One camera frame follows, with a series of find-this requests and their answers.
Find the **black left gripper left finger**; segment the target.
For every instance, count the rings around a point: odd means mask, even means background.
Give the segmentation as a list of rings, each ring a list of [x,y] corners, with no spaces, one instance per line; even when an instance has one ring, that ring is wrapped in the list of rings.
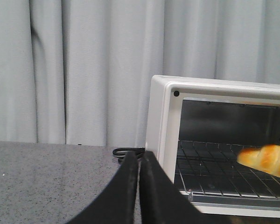
[[[138,160],[128,152],[106,188],[69,224],[132,224],[138,183]]]

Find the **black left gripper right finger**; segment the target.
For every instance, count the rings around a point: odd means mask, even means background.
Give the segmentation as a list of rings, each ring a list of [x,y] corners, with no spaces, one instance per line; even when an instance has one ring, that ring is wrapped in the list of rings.
[[[146,151],[140,167],[140,208],[143,224],[213,224],[182,194],[159,165],[154,153]]]

